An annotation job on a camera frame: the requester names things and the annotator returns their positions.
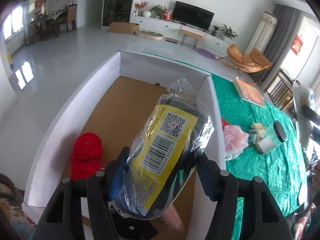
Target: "yellow label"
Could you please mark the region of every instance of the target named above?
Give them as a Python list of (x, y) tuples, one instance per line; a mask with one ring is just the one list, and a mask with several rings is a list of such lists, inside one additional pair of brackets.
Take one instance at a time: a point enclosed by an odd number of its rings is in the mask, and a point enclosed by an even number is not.
[(157, 105), (144, 130), (143, 149), (131, 162), (127, 193), (131, 210), (146, 215), (176, 165), (198, 118), (183, 110)]

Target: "green plant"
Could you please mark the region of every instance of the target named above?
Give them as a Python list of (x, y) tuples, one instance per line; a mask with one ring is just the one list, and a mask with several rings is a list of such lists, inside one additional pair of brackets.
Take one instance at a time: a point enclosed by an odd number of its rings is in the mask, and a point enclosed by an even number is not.
[(217, 32), (219, 29), (220, 29), (220, 28), (219, 28), (218, 26), (213, 25), (213, 31), (214, 31), (214, 32)]
[(153, 6), (150, 10), (155, 12), (155, 15), (158, 15), (159, 17), (162, 16), (163, 11), (165, 11), (167, 8), (165, 6), (162, 6), (160, 4)]
[(224, 24), (224, 28), (221, 29), (222, 33), (227, 36), (229, 39), (235, 40), (238, 37), (238, 34), (232, 31), (231, 27), (227, 27)]

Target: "tv screen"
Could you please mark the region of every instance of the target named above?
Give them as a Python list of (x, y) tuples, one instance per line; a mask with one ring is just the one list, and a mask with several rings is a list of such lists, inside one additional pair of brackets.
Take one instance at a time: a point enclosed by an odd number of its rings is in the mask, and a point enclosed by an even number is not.
[(173, 9), (173, 20), (191, 24), (204, 30), (208, 30), (214, 13), (197, 6), (178, 2)]

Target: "orange book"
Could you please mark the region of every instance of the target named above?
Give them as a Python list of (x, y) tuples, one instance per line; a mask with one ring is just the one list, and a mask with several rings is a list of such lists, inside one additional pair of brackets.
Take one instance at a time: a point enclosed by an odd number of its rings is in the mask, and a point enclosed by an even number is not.
[(242, 100), (264, 107), (262, 97), (260, 96), (258, 90), (256, 90), (254, 87), (241, 81), (239, 78), (236, 78), (233, 81), (233, 84), (235, 85), (235, 88)]

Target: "cabinet drawer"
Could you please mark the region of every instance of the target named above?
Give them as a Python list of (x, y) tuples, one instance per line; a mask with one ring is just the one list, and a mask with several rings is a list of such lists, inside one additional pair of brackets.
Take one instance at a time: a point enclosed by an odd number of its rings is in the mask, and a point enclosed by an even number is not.
[(141, 30), (152, 31), (153, 23), (155, 22), (155, 20), (149, 19), (149, 18), (142, 18), (142, 17), (141, 18), (140, 17), (130, 17), (130, 22), (140, 24)]
[(178, 37), (180, 26), (170, 22), (155, 20), (153, 31)]
[(203, 46), (206, 46), (210, 49), (214, 49), (224, 55), (227, 54), (227, 48), (230, 46), (228, 43), (222, 41), (222, 40), (219, 40), (211, 35), (207, 35), (205, 40), (204, 40), (204, 43), (203, 43)]

